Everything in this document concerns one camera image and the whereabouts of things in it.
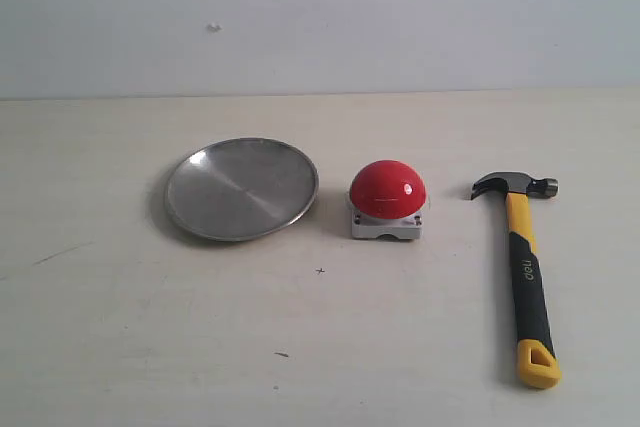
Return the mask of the yellow black claw hammer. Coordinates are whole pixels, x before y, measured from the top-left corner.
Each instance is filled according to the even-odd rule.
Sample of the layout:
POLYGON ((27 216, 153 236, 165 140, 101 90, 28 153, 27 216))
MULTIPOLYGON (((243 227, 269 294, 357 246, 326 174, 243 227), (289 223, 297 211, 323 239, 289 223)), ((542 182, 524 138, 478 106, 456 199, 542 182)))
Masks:
POLYGON ((493 172, 473 184, 471 197, 475 199, 486 192, 505 195, 517 338, 516 371, 525 385, 549 389, 560 381, 561 371, 552 342, 529 199, 555 197, 558 181, 535 179, 522 172, 493 172))

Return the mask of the red dome push button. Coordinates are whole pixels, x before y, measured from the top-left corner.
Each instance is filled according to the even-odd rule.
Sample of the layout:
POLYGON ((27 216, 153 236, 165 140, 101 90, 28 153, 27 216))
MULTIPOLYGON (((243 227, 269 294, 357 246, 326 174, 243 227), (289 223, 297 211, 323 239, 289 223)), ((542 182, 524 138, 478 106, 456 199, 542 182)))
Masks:
POLYGON ((354 177, 348 198, 353 238, 421 238, 422 209, 429 196, 425 182, 411 166, 396 160, 378 160, 364 166, 354 177))

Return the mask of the round stainless steel plate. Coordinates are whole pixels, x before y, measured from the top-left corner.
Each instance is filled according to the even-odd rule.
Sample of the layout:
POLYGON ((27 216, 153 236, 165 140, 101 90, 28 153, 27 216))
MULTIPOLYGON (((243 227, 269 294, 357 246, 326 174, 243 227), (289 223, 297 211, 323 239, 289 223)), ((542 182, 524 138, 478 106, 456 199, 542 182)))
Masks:
POLYGON ((216 242, 251 241, 286 228, 312 206, 319 175, 280 140, 247 137, 202 147, 181 160, 164 188, 176 227, 216 242))

